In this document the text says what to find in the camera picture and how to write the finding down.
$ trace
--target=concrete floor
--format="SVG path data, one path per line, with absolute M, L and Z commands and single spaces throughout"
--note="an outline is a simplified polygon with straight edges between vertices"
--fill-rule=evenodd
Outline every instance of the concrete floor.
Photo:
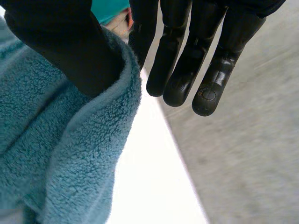
M 145 64 L 150 71 L 159 24 Z M 193 96 L 220 29 L 183 106 L 161 105 L 213 224 L 299 223 L 299 1 L 287 0 L 247 44 L 216 112 Z

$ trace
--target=teal fleece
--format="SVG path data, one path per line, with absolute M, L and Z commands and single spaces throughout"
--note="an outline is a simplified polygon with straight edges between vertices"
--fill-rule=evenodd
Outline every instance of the teal fleece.
M 26 224 L 103 224 L 109 216 L 141 80 L 129 47 L 104 33 L 125 67 L 91 99 L 0 18 L 0 209 L 25 206 Z
M 107 25 L 121 11 L 129 7 L 129 0 L 93 0 L 91 11 L 100 24 Z

